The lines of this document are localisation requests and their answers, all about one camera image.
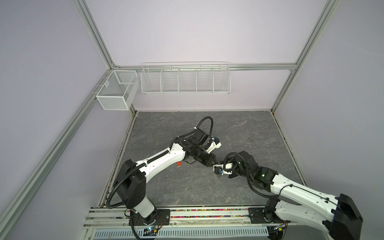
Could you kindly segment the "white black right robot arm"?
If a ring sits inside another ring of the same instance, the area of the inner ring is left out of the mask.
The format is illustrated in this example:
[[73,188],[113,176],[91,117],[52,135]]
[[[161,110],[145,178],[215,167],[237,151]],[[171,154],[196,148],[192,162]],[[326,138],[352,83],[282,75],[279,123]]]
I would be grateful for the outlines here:
[[358,240],[363,217],[353,199],[334,196],[296,183],[267,167],[260,167],[253,156],[242,151],[229,153],[223,172],[230,178],[245,177],[250,189],[267,198],[266,218],[307,225],[326,232],[334,240]]

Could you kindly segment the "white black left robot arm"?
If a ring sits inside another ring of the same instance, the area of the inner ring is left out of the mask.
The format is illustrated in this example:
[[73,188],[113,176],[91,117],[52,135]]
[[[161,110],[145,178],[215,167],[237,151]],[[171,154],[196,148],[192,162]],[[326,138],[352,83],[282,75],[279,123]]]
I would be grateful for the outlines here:
[[213,150],[221,147],[218,138],[195,129],[190,135],[176,137],[165,150],[141,161],[123,163],[107,200],[109,209],[124,205],[146,221],[157,216],[155,205],[146,194],[147,183],[169,166],[191,157],[206,167],[215,164]]

